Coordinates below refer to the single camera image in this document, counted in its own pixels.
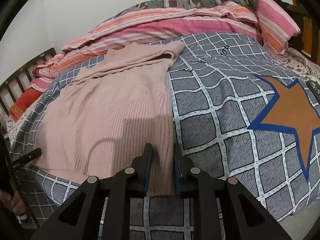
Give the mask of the person's left hand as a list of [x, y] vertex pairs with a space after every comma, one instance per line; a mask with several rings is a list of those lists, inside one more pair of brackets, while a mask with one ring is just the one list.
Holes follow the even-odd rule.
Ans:
[[27, 208], [17, 190], [14, 191], [13, 196], [1, 190], [1, 202], [15, 215], [19, 224], [22, 224], [22, 220], [27, 218]]

